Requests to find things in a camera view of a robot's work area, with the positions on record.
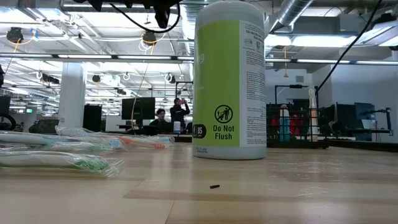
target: person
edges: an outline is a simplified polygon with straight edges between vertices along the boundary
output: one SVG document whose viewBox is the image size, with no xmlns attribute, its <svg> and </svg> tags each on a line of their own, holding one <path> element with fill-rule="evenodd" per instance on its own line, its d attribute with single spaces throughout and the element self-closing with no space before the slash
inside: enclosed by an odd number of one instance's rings
<svg viewBox="0 0 398 224">
<path fill-rule="evenodd" d="M 280 141 L 290 141 L 289 131 L 289 111 L 287 105 L 281 105 L 279 110 L 279 139 Z"/>
<path fill-rule="evenodd" d="M 185 110 L 181 108 L 182 104 L 185 104 Z M 170 113 L 172 115 L 172 125 L 174 124 L 174 121 L 181 122 L 181 132 L 182 132 L 185 129 L 184 116 L 190 113 L 187 102 L 184 99 L 180 100 L 176 98 L 174 100 L 174 106 L 170 108 Z"/>
<path fill-rule="evenodd" d="M 151 122 L 150 126 L 156 127 L 156 132 L 158 133 L 167 133 L 169 131 L 170 123 L 164 119 L 166 111 L 163 109 L 159 109 L 156 111 L 157 119 Z"/>
</svg>

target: wooden table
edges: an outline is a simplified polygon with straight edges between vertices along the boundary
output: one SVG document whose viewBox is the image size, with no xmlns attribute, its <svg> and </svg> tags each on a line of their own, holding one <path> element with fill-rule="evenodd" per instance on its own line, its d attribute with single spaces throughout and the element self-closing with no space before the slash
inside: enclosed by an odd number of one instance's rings
<svg viewBox="0 0 398 224">
<path fill-rule="evenodd" d="M 398 223 L 398 154 L 270 149 L 219 161 L 175 144 L 107 157 L 125 160 L 118 177 L 0 169 L 1 223 Z"/>
</svg>

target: ceiling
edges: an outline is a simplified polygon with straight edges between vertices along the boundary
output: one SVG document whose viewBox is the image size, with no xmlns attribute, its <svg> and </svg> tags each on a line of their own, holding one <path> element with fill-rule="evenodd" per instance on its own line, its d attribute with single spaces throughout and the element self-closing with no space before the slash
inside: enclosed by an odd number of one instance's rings
<svg viewBox="0 0 398 224">
<path fill-rule="evenodd" d="M 158 41 L 153 48 L 142 43 L 141 35 L 144 31 L 128 21 L 122 14 L 106 8 L 103 12 L 96 12 L 90 7 L 76 7 L 75 2 L 64 0 L 64 11 L 60 9 L 29 9 L 21 10 L 16 7 L 1 7 L 0 3 L 0 52 L 17 53 L 41 53 L 41 54 L 111 54 L 111 55 L 187 55 L 182 40 L 186 40 L 182 30 L 182 18 L 177 26 L 170 32 L 156 34 Z M 280 9 L 282 1 L 248 1 L 266 15 L 272 15 Z M 340 14 L 357 14 L 370 10 L 376 1 L 324 1 L 315 0 L 302 16 L 336 17 Z M 383 7 L 388 8 L 396 4 L 396 1 L 384 1 Z M 157 28 L 154 13 L 145 9 L 133 8 L 130 11 L 123 9 L 128 16 L 140 24 L 147 24 L 151 29 Z M 177 15 L 171 14 L 169 24 L 173 24 Z M 6 38 L 6 32 L 10 27 L 22 27 L 24 41 L 16 46 Z M 297 47 L 286 46 L 273 48 L 271 54 L 274 57 L 288 58 L 337 58 L 344 48 L 336 47 Z M 390 56 L 388 47 L 356 47 L 347 55 L 350 59 L 384 59 Z M 24 59 L 0 58 L 4 68 L 9 65 L 5 76 L 6 83 L 10 85 L 48 85 L 37 77 L 41 73 L 58 78 L 62 82 L 62 62 L 30 61 Z M 126 96 L 154 96 L 157 97 L 159 107 L 169 108 L 175 97 L 175 84 L 165 80 L 170 74 L 177 81 L 192 81 L 191 63 L 127 63 L 127 62 L 85 62 L 88 73 L 86 102 L 102 104 L 104 114 L 118 114 L 120 105 L 114 102 L 120 100 L 116 90 L 94 90 L 90 87 L 106 87 L 106 83 L 95 83 L 93 75 L 108 76 L 114 80 L 120 80 L 116 85 L 120 88 L 139 88 L 141 90 L 126 90 Z M 310 64 L 289 64 L 289 68 L 307 69 Z M 273 69 L 284 68 L 284 64 L 275 63 Z M 181 97 L 192 99 L 192 85 L 182 87 Z M 59 102 L 59 88 L 3 90 L 2 94 L 12 94 L 13 106 L 40 105 L 32 102 L 46 104 L 52 107 L 39 110 L 43 114 L 57 112 Z"/>
</svg>

